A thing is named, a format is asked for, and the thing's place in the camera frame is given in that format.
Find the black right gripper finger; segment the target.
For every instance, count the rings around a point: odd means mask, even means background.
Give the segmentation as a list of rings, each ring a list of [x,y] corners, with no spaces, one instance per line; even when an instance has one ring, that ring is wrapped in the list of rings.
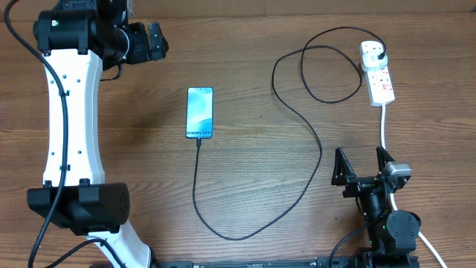
[[[382,172],[384,170],[385,165],[388,162],[394,162],[395,159],[390,156],[390,154],[384,149],[383,147],[376,148],[376,155],[377,161],[379,166],[379,171]]]
[[[344,186],[356,179],[356,173],[349,163],[341,147],[335,149],[335,165],[332,172],[331,185]]]

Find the blue Galaxy smartphone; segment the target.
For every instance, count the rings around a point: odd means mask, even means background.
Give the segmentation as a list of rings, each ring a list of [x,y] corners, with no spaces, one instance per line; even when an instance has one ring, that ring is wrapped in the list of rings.
[[[187,90],[187,138],[213,137],[213,88],[192,87]]]

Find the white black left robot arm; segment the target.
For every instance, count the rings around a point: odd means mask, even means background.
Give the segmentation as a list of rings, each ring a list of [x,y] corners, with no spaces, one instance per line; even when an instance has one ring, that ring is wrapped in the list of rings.
[[[157,267],[129,221],[127,186],[108,183],[100,159],[102,73],[161,60],[168,49],[158,23],[129,23],[129,12],[128,1],[60,1],[34,23],[48,79],[49,154],[28,206],[46,223],[97,245],[112,267]]]

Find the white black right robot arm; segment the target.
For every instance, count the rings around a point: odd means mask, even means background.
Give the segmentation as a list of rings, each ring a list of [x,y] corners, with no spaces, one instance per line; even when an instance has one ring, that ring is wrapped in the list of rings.
[[[335,150],[335,166],[331,184],[343,186],[344,198],[356,201],[364,225],[342,238],[332,250],[328,263],[334,264],[339,247],[362,231],[367,231],[369,246],[347,257],[348,267],[418,267],[416,250],[421,219],[413,212],[394,210],[390,195],[403,188],[411,178],[411,168],[398,162],[383,147],[376,148],[379,172],[375,176],[359,177],[344,151]]]

